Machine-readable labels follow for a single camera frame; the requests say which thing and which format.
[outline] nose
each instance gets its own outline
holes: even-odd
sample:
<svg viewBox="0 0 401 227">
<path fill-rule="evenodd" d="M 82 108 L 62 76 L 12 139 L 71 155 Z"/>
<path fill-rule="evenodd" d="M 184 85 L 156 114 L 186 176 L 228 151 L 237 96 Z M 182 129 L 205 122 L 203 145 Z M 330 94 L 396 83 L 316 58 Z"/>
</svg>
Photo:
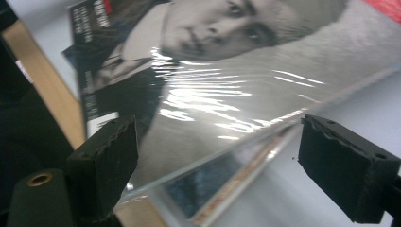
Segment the nose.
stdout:
<svg viewBox="0 0 401 227">
<path fill-rule="evenodd" d="M 210 37 L 215 43 L 224 44 L 228 40 L 230 40 L 233 35 L 240 30 L 241 27 L 244 26 L 242 24 L 244 23 L 241 23 L 238 20 L 222 20 L 210 24 L 210 26 L 208 27 L 208 31 Z"/>
</svg>

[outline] shiny plastic film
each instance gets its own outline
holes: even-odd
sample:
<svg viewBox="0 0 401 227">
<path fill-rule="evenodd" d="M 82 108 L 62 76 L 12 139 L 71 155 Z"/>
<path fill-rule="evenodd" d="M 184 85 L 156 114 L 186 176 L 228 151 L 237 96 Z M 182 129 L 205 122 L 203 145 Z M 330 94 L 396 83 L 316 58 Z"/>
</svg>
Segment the shiny plastic film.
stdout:
<svg viewBox="0 0 401 227">
<path fill-rule="evenodd" d="M 386 7 L 400 6 L 381 2 L 75 5 L 74 45 L 64 54 L 77 68 L 88 136 L 135 115 L 139 160 L 127 188 L 134 194 L 276 133 L 400 70 L 400 10 Z"/>
</svg>

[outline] eye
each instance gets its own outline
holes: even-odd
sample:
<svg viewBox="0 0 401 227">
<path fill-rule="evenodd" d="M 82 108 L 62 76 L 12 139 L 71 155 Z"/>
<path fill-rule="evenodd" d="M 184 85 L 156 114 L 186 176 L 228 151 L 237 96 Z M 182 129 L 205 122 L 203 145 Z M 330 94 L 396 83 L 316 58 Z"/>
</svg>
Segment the eye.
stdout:
<svg viewBox="0 0 401 227">
<path fill-rule="evenodd" d="M 241 17 L 243 15 L 242 9 L 239 5 L 228 1 L 228 10 L 230 12 L 231 15 L 235 16 L 235 17 Z"/>
<path fill-rule="evenodd" d="M 260 44 L 261 37 L 254 27 L 248 27 L 245 29 L 245 34 L 253 43 Z"/>
</svg>

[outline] mouth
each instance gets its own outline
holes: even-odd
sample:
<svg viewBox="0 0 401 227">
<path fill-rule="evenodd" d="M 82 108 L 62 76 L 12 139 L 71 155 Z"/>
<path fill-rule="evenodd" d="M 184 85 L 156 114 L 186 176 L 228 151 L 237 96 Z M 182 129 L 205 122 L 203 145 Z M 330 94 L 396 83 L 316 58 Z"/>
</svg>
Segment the mouth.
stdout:
<svg viewBox="0 0 401 227">
<path fill-rule="evenodd" d="M 194 33 L 192 28 L 188 28 L 188 33 L 190 37 L 190 48 L 195 50 L 196 55 L 203 55 L 204 54 L 204 48 L 203 44 L 200 42 L 198 39 L 197 35 Z"/>
</svg>

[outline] red object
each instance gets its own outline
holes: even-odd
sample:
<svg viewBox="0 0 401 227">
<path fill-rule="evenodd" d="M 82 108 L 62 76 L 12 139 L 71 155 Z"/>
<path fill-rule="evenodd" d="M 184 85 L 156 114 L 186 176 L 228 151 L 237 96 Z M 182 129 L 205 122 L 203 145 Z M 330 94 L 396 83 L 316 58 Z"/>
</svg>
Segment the red object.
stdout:
<svg viewBox="0 0 401 227">
<path fill-rule="evenodd" d="M 365 0 L 394 21 L 401 23 L 401 0 Z"/>
<path fill-rule="evenodd" d="M 107 14 L 112 12 L 112 5 L 110 5 L 110 0 L 103 0 L 104 9 L 106 9 Z"/>
</svg>

